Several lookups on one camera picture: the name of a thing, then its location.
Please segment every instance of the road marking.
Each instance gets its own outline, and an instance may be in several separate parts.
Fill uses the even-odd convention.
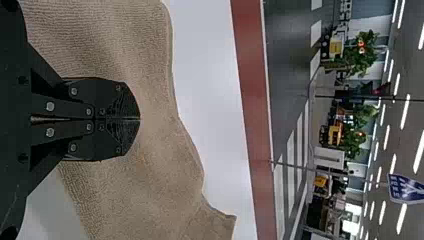
[[[294,133],[290,134],[289,140],[287,141],[287,162],[294,165]],[[288,189],[289,189],[289,215],[293,210],[294,198],[295,198],[295,179],[294,179],[294,168],[288,167]]]
[[[405,105],[403,107],[402,119],[400,120],[400,130],[403,130],[403,128],[405,127],[406,117],[408,116],[409,100],[410,99],[411,99],[411,95],[407,94]]]
[[[315,56],[312,58],[311,63],[310,63],[310,80],[312,81],[312,79],[315,76],[315,73],[318,71],[319,68],[319,64],[321,62],[321,49],[318,50],[318,52],[315,54]]]
[[[400,214],[398,218],[398,223],[396,224],[396,232],[399,235],[402,231],[403,221],[405,220],[406,210],[408,210],[408,206],[406,204],[402,204],[402,208],[400,209]]]
[[[283,155],[280,156],[278,162],[283,162]],[[277,165],[274,170],[274,194],[275,194],[275,213],[277,220],[277,236],[278,239],[285,232],[285,216],[284,216],[284,178],[283,166]]]
[[[380,209],[380,218],[378,219],[378,224],[381,226],[383,224],[384,214],[386,213],[386,201],[383,201]]]
[[[311,11],[322,7],[322,0],[311,0]]]
[[[304,143],[304,148],[305,148],[305,154],[303,155],[304,157],[304,167],[306,167],[306,165],[308,164],[308,160],[309,160],[309,101],[306,101],[305,104],[305,143]]]
[[[322,22],[319,20],[311,26],[311,47],[321,38],[321,25]]]
[[[399,14],[399,22],[398,22],[398,29],[402,26],[402,19],[403,19],[403,11],[405,10],[405,0],[402,0],[402,6],[400,7],[400,14]]]
[[[296,146],[297,146],[297,166],[302,167],[303,166],[303,158],[302,158],[302,153],[303,153],[303,114],[301,113],[299,118],[297,119],[297,141],[296,141]],[[297,191],[299,191],[299,187],[302,183],[302,169],[298,168],[297,169]]]
[[[415,174],[417,174],[418,169],[420,167],[421,159],[423,157],[423,151],[424,151],[424,131],[421,134],[420,143],[418,145],[417,153],[415,155],[414,166],[413,166]]]

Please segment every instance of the white floor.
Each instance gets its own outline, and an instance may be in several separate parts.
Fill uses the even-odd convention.
[[[283,162],[283,156],[280,156],[278,162]],[[275,187],[275,211],[277,223],[277,239],[281,239],[286,230],[284,214],[284,181],[283,166],[277,165],[274,169],[274,187]]]
[[[322,7],[322,0],[311,0],[311,10],[315,10]]]
[[[296,164],[297,166],[306,166],[309,157],[309,101],[305,104],[305,112],[301,113],[296,129],[292,131],[290,137],[287,141],[287,163]],[[283,162],[283,155],[280,156],[278,162]],[[287,179],[288,182],[284,182],[283,168],[281,165],[277,165],[274,169],[274,191],[275,191],[275,202],[276,202],[276,214],[277,214],[277,236],[278,239],[281,239],[285,234],[285,230],[288,229],[285,224],[285,217],[296,216],[295,227],[293,229],[297,229],[299,218],[303,210],[303,205],[305,202],[307,186],[302,185],[302,170],[295,170],[294,168],[287,168]],[[288,202],[284,202],[284,186],[288,187]],[[302,194],[302,202],[301,207],[298,211],[294,211],[293,206],[295,204],[296,195]],[[288,204],[288,213],[284,212],[285,204]]]
[[[319,65],[321,63],[321,49],[315,54],[314,58],[312,58],[310,63],[310,71],[311,71],[311,81],[315,76],[315,73],[318,71]]]
[[[300,114],[297,119],[297,166],[302,167],[303,165],[303,113]],[[302,182],[302,169],[297,169],[297,182]],[[299,191],[300,184],[297,184],[297,191]]]
[[[321,20],[311,26],[311,47],[321,38]]]

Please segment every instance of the metal pole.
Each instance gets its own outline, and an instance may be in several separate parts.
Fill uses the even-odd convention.
[[[303,170],[307,170],[310,172],[315,172],[315,173],[322,173],[322,174],[327,174],[327,175],[331,175],[334,177],[347,177],[350,179],[358,179],[361,182],[364,183],[368,183],[368,184],[376,184],[376,185],[380,185],[383,187],[388,187],[389,185],[386,182],[375,182],[375,181],[368,181],[365,178],[362,177],[358,177],[358,176],[352,176],[352,175],[348,175],[348,174],[342,174],[342,173],[334,173],[334,172],[329,172],[329,171],[324,171],[324,170],[319,170],[319,169],[314,169],[314,168],[308,168],[308,167],[303,167],[303,166],[297,166],[294,164],[289,164],[289,163],[281,163],[281,162],[274,162],[271,161],[271,163],[277,164],[277,165],[282,165],[282,166],[286,166],[286,167],[292,167],[292,168],[298,168],[298,169],[303,169]]]
[[[315,98],[330,98],[330,99],[338,99],[338,100],[382,100],[382,101],[400,101],[400,102],[424,102],[424,99],[406,99],[406,98],[397,98],[396,96],[371,96],[371,95],[367,95],[367,96],[350,96],[350,97],[336,97],[336,96],[328,96],[328,95],[315,95]]]

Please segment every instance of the pole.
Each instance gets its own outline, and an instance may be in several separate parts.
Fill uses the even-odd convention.
[[[334,176],[334,177],[342,177],[342,178],[343,177],[347,177],[347,178],[358,179],[359,181],[364,182],[364,183],[376,184],[376,185],[380,185],[380,186],[383,186],[383,187],[388,187],[389,186],[386,182],[368,181],[365,178],[358,177],[358,176],[352,176],[352,175],[348,175],[348,174],[334,173],[334,172],[329,172],[329,171],[324,171],[324,170],[319,170],[319,169],[314,169],[314,168],[297,166],[297,165],[290,164],[290,163],[281,163],[281,162],[274,162],[274,161],[271,161],[271,163],[274,163],[274,164],[277,164],[277,165],[286,166],[286,167],[303,169],[303,170],[307,170],[307,171],[315,172],[315,173],[327,174],[327,175],[331,175],[331,176]]]
[[[357,95],[357,96],[348,96],[348,97],[336,97],[336,96],[328,96],[328,95],[315,95],[315,98],[330,98],[330,99],[338,99],[338,100],[382,100],[382,101],[400,101],[400,102],[424,102],[424,99],[406,99],[406,98],[397,98],[394,95],[389,96],[373,96],[373,95]]]
[[[307,232],[310,232],[310,233],[315,233],[315,234],[317,234],[317,235],[319,235],[321,237],[330,238],[332,240],[346,240],[345,238],[341,238],[341,237],[335,236],[333,234],[326,233],[326,232],[323,232],[323,231],[321,231],[319,229],[311,228],[311,227],[308,227],[308,226],[304,226],[303,227],[303,230],[305,230]]]

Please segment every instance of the white lane line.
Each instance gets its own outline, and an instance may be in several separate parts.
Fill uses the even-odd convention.
[[[423,151],[424,151],[424,131],[421,134],[420,143],[418,145],[417,153],[415,155],[414,166],[413,166],[415,174],[417,174],[418,169],[420,168],[421,159],[423,157]]]
[[[361,233],[359,234],[359,239],[362,239],[363,235],[364,235],[364,226],[361,227]]]
[[[302,167],[303,166],[303,114],[301,113],[299,118],[297,119],[297,166]],[[299,187],[302,183],[302,169],[297,169],[297,191],[299,191]]]
[[[304,159],[304,167],[306,167],[306,165],[308,164],[308,160],[309,160],[309,100],[306,101],[305,104],[305,143],[304,143],[304,148],[305,148],[305,154],[303,155]]]
[[[368,168],[371,166],[372,152],[370,151],[370,156],[368,157]]]
[[[395,8],[393,9],[393,17],[392,17],[392,23],[396,22],[396,14],[397,14],[397,7],[399,5],[399,0],[395,1]]]
[[[312,58],[310,62],[310,80],[315,76],[315,73],[318,71],[319,64],[321,62],[321,49],[318,50],[318,52],[315,54],[315,56]]]
[[[294,165],[294,133],[291,132],[289,140],[287,141],[287,162],[291,165]],[[296,181],[294,179],[294,168],[287,168],[288,171],[288,189],[289,189],[289,215],[293,210],[294,198],[295,198],[295,188]]]
[[[370,182],[372,182],[372,180],[374,180],[374,174],[370,175]],[[368,192],[370,192],[372,189],[372,183],[368,183]]]
[[[390,165],[390,174],[393,174],[395,172],[396,161],[397,161],[397,156],[396,156],[396,153],[395,153],[395,154],[393,154],[392,164]]]
[[[278,162],[283,162],[283,155],[280,156]],[[275,196],[275,213],[277,217],[277,236],[278,239],[285,232],[285,217],[284,217],[284,178],[283,166],[277,165],[274,170],[274,196]]]
[[[379,183],[380,183],[380,178],[381,178],[381,171],[382,171],[382,168],[379,167],[378,168],[378,173],[377,173],[377,179],[376,179],[377,184],[375,185],[375,188],[379,188],[380,187]]]
[[[389,142],[389,136],[390,136],[390,125],[387,125],[386,136],[384,137],[383,150],[387,149],[387,143]]]
[[[403,19],[403,11],[405,10],[405,0],[402,0],[402,6],[400,7],[400,13],[399,13],[399,22],[398,22],[398,29],[402,26],[402,19]]]
[[[311,47],[321,38],[321,25],[322,22],[319,20],[311,26]]]
[[[424,24],[423,24],[423,29],[421,30],[420,41],[418,42],[418,50],[422,50],[423,46],[424,46]]]
[[[372,140],[375,140],[375,134],[377,134],[377,123],[374,124],[374,131],[372,133]]]
[[[311,0],[311,11],[322,7],[322,0]]]
[[[402,119],[400,120],[400,130],[403,130],[403,128],[405,127],[406,117],[408,116],[409,100],[410,99],[411,99],[411,95],[407,94],[405,105],[403,107]]]
[[[378,224],[381,226],[384,220],[384,214],[386,213],[386,201],[383,201],[380,209],[380,217],[378,218]]]
[[[386,114],[386,104],[383,104],[383,109],[381,109],[381,116],[380,116],[380,126],[383,126],[385,114]]]
[[[380,147],[380,143],[376,142],[375,143],[375,150],[374,150],[374,162],[377,161],[377,156],[378,156],[378,148]]]
[[[375,202],[371,203],[371,209],[370,209],[370,221],[374,217],[374,208],[375,208]]]
[[[392,81],[392,74],[393,74],[394,65],[395,65],[395,60],[392,59],[392,61],[390,62],[389,77],[387,78],[387,82]]]
[[[384,62],[384,72],[387,71],[387,65],[389,63],[389,56],[390,56],[390,50],[387,49],[387,52],[386,52],[386,61]]]
[[[380,108],[381,106],[381,97],[378,98],[377,108]]]
[[[393,91],[393,95],[396,96],[397,92],[399,90],[399,82],[400,82],[400,73],[398,73],[398,75],[396,75],[396,83],[395,83],[395,89]]]
[[[365,207],[364,207],[364,217],[367,217],[367,213],[368,213],[368,202],[365,203]]]
[[[303,188],[302,199],[300,200],[299,209],[296,215],[296,220],[294,221],[292,233],[290,235],[290,240],[294,240],[294,238],[296,237],[296,232],[297,232],[297,228],[299,226],[299,221],[300,221],[300,215],[302,214],[303,207],[305,205],[306,193],[308,192],[307,190],[308,190],[308,185],[305,184],[305,187]]]
[[[400,214],[398,218],[398,223],[396,224],[396,232],[399,235],[402,231],[403,221],[405,220],[406,210],[408,210],[408,206],[406,204],[402,204],[402,208],[400,209]]]

